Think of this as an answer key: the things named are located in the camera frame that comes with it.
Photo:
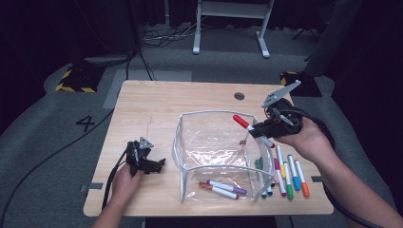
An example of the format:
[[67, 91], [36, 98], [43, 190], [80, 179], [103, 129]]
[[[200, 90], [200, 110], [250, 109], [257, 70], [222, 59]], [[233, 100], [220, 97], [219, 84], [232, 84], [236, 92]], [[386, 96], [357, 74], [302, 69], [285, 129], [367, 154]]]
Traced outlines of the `orange marker pen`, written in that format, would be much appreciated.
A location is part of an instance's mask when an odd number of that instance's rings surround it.
[[305, 179], [305, 176], [304, 176], [300, 161], [295, 160], [295, 165], [296, 165], [297, 173], [298, 173], [299, 180], [300, 180], [300, 186], [301, 186], [301, 190], [302, 190], [302, 195], [305, 198], [309, 198], [310, 197], [310, 190], [309, 190], [308, 184], [306, 182], [306, 179]]

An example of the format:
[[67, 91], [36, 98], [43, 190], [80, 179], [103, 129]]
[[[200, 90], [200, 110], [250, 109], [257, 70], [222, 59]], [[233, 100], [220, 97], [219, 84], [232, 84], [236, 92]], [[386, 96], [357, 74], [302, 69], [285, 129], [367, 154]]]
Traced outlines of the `brown marker pen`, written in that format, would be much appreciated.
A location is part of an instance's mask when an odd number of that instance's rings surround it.
[[219, 187], [216, 187], [214, 185], [208, 184], [206, 182], [199, 182], [199, 187], [202, 189], [210, 190], [215, 193], [218, 193], [220, 195], [226, 196], [227, 198], [230, 198], [232, 200], [238, 200], [239, 196], [235, 193], [229, 192], [227, 190], [220, 189]]

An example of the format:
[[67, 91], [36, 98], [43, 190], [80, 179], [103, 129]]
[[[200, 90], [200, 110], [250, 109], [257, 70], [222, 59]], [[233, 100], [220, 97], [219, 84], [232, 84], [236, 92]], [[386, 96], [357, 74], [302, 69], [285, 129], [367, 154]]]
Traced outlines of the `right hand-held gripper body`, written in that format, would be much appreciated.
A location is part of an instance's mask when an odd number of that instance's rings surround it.
[[284, 98], [300, 84], [301, 81], [295, 80], [292, 84], [269, 93], [263, 101], [261, 107], [266, 116], [265, 121], [270, 122], [270, 126], [262, 131], [269, 133], [271, 138], [297, 134], [301, 129], [301, 114]]

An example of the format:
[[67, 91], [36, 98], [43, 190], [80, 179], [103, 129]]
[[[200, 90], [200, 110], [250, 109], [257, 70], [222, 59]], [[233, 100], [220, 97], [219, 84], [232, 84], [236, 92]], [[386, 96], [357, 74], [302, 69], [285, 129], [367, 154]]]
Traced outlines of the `dark grey stand column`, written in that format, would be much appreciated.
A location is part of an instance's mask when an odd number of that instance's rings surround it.
[[363, 0], [336, 0], [334, 12], [303, 72], [323, 76], [356, 18]]

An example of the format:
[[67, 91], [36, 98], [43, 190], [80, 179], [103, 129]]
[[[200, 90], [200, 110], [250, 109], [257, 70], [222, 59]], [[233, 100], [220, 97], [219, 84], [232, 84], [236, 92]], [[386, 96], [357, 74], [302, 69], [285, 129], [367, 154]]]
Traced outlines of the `yellow marker pen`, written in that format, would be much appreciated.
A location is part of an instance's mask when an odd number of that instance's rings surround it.
[[285, 179], [285, 170], [284, 170], [284, 165], [283, 165], [282, 150], [281, 150], [281, 147], [279, 144], [276, 145], [276, 152], [277, 152], [280, 174], [281, 174], [281, 177], [283, 179]]

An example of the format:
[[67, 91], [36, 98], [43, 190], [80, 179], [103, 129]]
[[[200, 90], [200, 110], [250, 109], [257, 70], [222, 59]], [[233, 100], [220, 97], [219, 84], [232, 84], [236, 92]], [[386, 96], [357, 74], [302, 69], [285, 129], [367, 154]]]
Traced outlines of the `clear plastic bag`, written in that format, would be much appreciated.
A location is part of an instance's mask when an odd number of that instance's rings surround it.
[[274, 165], [272, 148], [233, 120], [241, 116], [249, 124], [258, 119], [230, 110], [204, 110], [183, 113], [177, 122], [172, 146], [173, 161], [180, 169], [181, 201], [222, 200], [223, 195], [202, 189], [199, 182], [219, 181], [247, 190], [241, 200], [261, 199], [259, 170], [255, 160], [263, 158], [265, 186], [271, 185], [268, 168]]

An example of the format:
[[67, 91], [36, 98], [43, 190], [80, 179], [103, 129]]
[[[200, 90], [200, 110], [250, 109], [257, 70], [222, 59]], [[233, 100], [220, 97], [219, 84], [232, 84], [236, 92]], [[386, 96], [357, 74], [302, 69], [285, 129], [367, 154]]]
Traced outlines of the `magenta marker pen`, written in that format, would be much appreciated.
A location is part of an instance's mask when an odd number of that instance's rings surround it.
[[278, 187], [279, 187], [281, 196], [285, 198], [287, 196], [287, 193], [286, 193], [286, 189], [285, 189], [285, 186], [283, 183], [283, 178], [282, 178], [282, 175], [280, 172], [280, 166], [279, 166], [278, 159], [274, 158], [274, 164], [275, 164], [276, 174], [278, 177]]

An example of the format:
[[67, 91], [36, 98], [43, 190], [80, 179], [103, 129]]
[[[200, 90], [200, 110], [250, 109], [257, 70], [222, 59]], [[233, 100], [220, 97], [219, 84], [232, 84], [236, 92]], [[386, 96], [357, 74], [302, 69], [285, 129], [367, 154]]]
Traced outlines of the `dark green marker pen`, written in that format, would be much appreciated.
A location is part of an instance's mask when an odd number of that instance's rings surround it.
[[259, 160], [255, 160], [255, 166], [256, 166], [256, 169], [259, 170], [258, 176], [259, 176], [259, 188], [261, 190], [261, 197], [263, 199], [266, 199], [267, 198], [267, 193], [266, 193], [266, 190], [263, 189], [263, 187], [265, 186], [265, 183], [264, 183], [262, 173], [260, 172], [262, 170], [262, 168], [261, 168]]

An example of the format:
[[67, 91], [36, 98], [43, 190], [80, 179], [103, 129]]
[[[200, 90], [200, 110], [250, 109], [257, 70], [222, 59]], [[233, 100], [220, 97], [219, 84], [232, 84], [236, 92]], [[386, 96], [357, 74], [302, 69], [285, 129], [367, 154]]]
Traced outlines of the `white metal desk frame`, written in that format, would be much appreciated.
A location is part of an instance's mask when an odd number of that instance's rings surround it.
[[198, 0], [196, 9], [196, 31], [192, 52], [198, 55], [201, 52], [202, 38], [202, 17], [235, 17], [246, 19], [261, 19], [260, 30], [256, 32], [261, 55], [269, 58], [270, 52], [264, 40], [264, 34], [271, 16], [275, 0], [268, 0], [265, 4], [234, 3], [234, 2], [214, 2], [211, 0]]

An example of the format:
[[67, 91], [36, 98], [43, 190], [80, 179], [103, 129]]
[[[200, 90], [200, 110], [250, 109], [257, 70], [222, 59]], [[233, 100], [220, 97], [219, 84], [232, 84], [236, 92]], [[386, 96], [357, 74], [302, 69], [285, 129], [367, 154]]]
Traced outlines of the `red marker pen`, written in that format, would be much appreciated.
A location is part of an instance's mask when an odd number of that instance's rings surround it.
[[260, 139], [269, 148], [275, 148], [275, 144], [273, 142], [271, 142], [265, 136], [259, 135], [255, 131], [255, 128], [251, 124], [249, 124], [247, 121], [245, 121], [241, 116], [234, 115], [233, 120], [236, 121], [243, 128], [245, 128], [253, 136], [253, 138]]

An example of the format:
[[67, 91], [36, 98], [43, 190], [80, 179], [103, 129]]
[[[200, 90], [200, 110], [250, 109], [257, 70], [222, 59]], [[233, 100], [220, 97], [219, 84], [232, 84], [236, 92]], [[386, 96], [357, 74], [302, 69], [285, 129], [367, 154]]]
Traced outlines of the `light blue marker pen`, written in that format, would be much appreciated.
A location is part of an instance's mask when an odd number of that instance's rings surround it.
[[301, 189], [300, 180], [299, 180], [299, 176], [298, 176], [298, 172], [297, 172], [297, 167], [296, 167], [295, 161], [294, 161], [294, 156], [292, 154], [288, 154], [287, 159], [288, 159], [288, 162], [289, 162], [289, 166], [290, 166], [290, 170], [291, 170], [295, 190], [300, 191], [300, 189]]

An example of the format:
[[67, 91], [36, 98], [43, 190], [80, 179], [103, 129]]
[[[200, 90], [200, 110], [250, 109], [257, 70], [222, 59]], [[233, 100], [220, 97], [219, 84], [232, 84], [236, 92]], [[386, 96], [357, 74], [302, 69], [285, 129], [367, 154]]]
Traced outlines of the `purple marker pen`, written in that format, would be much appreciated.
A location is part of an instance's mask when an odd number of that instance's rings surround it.
[[225, 184], [225, 183], [215, 181], [215, 180], [208, 180], [207, 183], [212, 186], [219, 187], [220, 189], [227, 190], [227, 191], [230, 191], [235, 194], [244, 195], [244, 196], [247, 195], [247, 190], [239, 188], [234, 185]]

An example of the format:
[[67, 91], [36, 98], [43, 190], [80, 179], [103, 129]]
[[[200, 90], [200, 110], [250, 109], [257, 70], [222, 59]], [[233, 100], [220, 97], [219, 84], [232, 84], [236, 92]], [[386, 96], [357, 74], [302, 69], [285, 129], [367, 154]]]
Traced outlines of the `black marker pen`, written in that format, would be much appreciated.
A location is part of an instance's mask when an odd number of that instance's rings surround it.
[[271, 180], [271, 187], [275, 187], [276, 186], [276, 170], [275, 170], [273, 164], [269, 165], [268, 172], [269, 172], [269, 177]]

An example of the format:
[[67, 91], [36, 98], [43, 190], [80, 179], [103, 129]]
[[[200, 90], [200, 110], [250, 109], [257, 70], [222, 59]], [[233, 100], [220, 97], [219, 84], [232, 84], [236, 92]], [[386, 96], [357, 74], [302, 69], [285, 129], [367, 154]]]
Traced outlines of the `light green marker pen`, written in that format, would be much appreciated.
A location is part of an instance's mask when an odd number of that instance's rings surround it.
[[283, 162], [284, 166], [284, 172], [285, 172], [285, 182], [286, 182], [286, 194], [288, 200], [292, 200], [294, 198], [294, 193], [293, 193], [293, 186], [292, 186], [292, 179], [291, 179], [291, 174], [290, 174], [290, 167], [289, 163], [287, 161]]

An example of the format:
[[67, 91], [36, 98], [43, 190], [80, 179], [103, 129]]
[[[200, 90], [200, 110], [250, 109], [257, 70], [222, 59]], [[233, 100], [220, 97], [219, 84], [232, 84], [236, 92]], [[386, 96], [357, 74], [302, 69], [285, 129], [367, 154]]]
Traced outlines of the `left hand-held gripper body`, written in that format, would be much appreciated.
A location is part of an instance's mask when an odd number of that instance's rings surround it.
[[125, 150], [126, 163], [130, 166], [130, 174], [135, 176], [138, 170], [149, 174], [153, 170], [152, 162], [147, 158], [153, 144], [144, 137], [128, 142]]

